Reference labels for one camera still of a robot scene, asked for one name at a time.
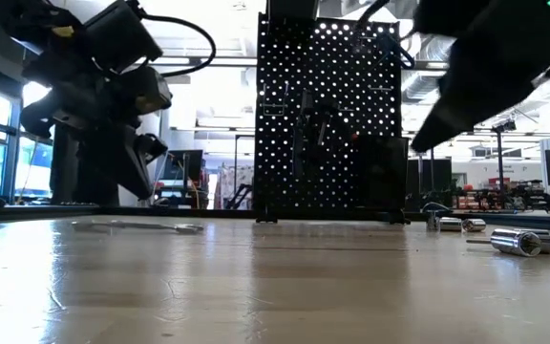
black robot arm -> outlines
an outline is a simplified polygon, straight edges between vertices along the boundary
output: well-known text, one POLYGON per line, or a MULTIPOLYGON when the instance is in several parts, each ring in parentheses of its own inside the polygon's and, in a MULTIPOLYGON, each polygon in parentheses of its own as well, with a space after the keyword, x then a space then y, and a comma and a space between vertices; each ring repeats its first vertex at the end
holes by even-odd
POLYGON ((550 1, 421 0, 413 23, 456 38, 440 99, 412 143, 418 152, 473 131, 550 78, 550 1))
POLYGON ((167 146, 136 129, 140 116, 171 106, 164 77, 172 74, 148 66, 162 56, 162 49, 142 19, 182 24, 207 38, 210 58, 174 75, 204 68, 215 56, 214 40, 203 29, 177 18, 150 16, 137 0, 116 0, 84 24, 48 0, 0 0, 1 27, 37 54, 23 76, 51 88, 22 111, 21 124, 45 138, 55 123, 65 126, 78 142, 77 157, 84 164, 144 200, 152 192, 146 165, 167 146))

pegboard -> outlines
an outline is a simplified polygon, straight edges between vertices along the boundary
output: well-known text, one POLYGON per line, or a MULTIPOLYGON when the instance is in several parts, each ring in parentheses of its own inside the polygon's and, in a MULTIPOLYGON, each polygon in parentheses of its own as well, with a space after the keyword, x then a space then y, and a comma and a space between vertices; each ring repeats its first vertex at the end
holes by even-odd
MULTIPOLYGON (((400 137, 400 66, 377 39, 399 40, 397 24, 371 22, 355 53, 354 21, 259 17, 255 146, 255 205, 268 209, 353 208, 358 205, 352 149, 332 151, 318 173, 293 173, 294 126, 303 90, 313 101, 335 100, 339 117, 357 135, 400 137)), ((339 140, 329 131, 326 141, 339 140)))

metal tool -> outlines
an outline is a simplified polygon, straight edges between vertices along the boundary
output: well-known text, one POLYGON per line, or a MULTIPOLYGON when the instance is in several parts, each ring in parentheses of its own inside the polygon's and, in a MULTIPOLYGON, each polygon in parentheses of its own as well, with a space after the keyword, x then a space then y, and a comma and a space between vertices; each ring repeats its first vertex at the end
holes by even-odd
POLYGON ((442 217, 437 218, 438 230, 440 231, 460 231, 462 229, 462 221, 457 218, 442 217))
POLYGON ((112 228, 134 228, 134 229, 172 229, 178 234, 198 234, 203 231, 203 226, 199 225, 159 225, 159 224, 142 224, 142 223, 127 223, 118 220, 113 220, 110 222, 73 222, 72 226, 75 229, 92 229, 94 227, 106 227, 108 229, 112 228))
POLYGON ((438 218, 436 217, 435 211, 428 212, 430 216, 428 221, 426 221, 426 230, 437 231, 438 230, 438 218))
POLYGON ((529 231, 539 236, 540 238, 540 254, 550 253, 550 234, 546 229, 521 229, 529 231))
POLYGON ((540 237, 532 231, 523 229, 497 228, 489 241, 467 240, 469 244, 491 244, 500 252, 522 257, 535 257, 540 253, 540 237))
POLYGON ((466 219, 462 222, 462 230, 465 232, 480 232, 486 227, 487 224, 481 219, 466 219))

wooden table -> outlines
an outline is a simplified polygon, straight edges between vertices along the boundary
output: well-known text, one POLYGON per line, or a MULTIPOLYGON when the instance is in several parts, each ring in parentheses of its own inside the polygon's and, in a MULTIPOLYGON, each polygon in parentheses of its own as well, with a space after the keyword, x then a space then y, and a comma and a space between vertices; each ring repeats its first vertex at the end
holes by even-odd
POLYGON ((420 223, 116 220, 205 231, 0 225, 0 343, 550 343, 550 255, 420 223))

black cable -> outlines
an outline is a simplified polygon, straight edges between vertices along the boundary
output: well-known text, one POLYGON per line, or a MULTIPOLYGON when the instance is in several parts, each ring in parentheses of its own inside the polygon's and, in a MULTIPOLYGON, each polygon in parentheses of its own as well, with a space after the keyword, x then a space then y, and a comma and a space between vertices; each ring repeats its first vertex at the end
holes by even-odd
POLYGON ((152 20, 152 21, 160 21, 160 22, 179 24, 179 25, 185 26, 186 28, 190 28, 190 29, 200 33, 203 37, 205 37, 205 39, 207 39, 207 42, 209 42, 209 46, 211 47, 211 54, 209 55, 207 60, 204 61, 202 64, 200 64, 198 66, 195 66, 195 67, 185 69, 185 70, 181 70, 181 71, 163 73, 162 74, 163 77, 177 76, 177 75, 187 75, 187 74, 190 74, 190 73, 194 73, 196 71, 199 71, 199 70, 209 66, 211 64, 211 62, 214 60, 214 58, 216 57, 217 48, 216 48, 216 42, 214 41, 214 38, 207 31, 205 31, 203 28, 201 28, 200 26, 198 26, 196 24, 193 24, 189 21, 179 19, 179 18, 165 17, 165 16, 159 16, 159 15, 150 15, 150 14, 146 14, 146 13, 142 13, 141 18, 146 19, 146 20, 152 20))
POLYGON ((381 10, 384 6, 388 5, 390 0, 377 0, 374 3, 372 3, 360 16, 360 19, 358 19, 356 23, 355 30, 357 32, 360 32, 362 27, 367 25, 369 23, 369 19, 372 17, 373 14, 377 13, 377 11, 381 10))

